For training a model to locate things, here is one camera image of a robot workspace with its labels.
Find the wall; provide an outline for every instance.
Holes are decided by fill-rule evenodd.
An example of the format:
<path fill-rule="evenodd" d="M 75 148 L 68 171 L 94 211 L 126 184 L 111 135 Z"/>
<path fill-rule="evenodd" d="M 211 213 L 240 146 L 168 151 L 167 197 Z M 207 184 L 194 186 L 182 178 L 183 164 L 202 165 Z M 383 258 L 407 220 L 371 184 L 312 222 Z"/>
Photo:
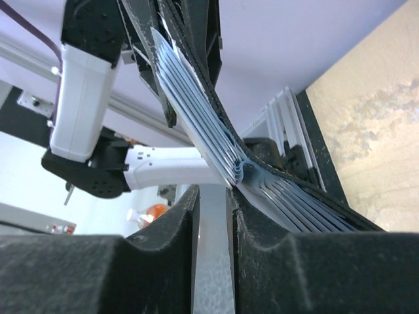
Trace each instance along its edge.
<path fill-rule="evenodd" d="M 157 196 L 157 187 L 114 200 L 76 189 L 64 206 L 65 181 L 42 168 L 43 148 L 1 132 L 0 143 L 0 203 L 74 222 L 76 234 L 128 236 L 137 231 L 135 223 L 126 221 L 129 208 L 146 209 L 164 201 Z"/>
<path fill-rule="evenodd" d="M 350 205 L 419 231 L 419 0 L 410 0 L 307 90 Z"/>

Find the plastic bottle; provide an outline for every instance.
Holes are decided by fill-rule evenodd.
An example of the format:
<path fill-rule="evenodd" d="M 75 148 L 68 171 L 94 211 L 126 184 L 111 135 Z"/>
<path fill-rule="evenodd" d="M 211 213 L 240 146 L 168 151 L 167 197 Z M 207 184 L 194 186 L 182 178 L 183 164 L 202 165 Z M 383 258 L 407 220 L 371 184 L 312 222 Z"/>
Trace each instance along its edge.
<path fill-rule="evenodd" d="M 166 204 L 156 204 L 141 212 L 130 209 L 126 215 L 126 220 L 136 222 L 138 228 L 142 229 L 163 215 L 169 208 Z"/>

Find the wooden table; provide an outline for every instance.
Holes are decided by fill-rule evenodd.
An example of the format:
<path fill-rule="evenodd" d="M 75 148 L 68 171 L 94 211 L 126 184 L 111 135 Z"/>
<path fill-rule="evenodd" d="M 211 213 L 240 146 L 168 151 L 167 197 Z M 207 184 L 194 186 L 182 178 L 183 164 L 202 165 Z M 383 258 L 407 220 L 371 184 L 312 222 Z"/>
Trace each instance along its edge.
<path fill-rule="evenodd" d="M 419 0 L 410 0 L 307 89 L 350 206 L 419 231 Z"/>

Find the orange object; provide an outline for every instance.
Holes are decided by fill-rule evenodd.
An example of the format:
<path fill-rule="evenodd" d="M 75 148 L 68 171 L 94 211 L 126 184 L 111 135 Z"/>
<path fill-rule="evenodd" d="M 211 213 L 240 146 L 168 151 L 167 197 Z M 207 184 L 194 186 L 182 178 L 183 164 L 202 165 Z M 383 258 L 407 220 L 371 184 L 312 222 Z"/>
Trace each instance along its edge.
<path fill-rule="evenodd" d="M 169 207 L 166 204 L 156 204 L 148 208 L 146 215 L 149 219 L 143 221 L 143 227 L 147 227 L 150 223 L 168 211 L 168 209 Z"/>

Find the wooden surface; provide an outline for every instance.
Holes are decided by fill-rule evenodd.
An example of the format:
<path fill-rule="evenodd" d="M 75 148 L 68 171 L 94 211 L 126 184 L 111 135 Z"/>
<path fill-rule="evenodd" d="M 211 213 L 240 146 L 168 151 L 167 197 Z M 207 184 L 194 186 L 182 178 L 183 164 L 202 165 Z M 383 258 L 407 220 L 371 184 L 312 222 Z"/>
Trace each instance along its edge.
<path fill-rule="evenodd" d="M 419 0 L 410 0 L 307 89 L 353 209 L 419 231 Z"/>

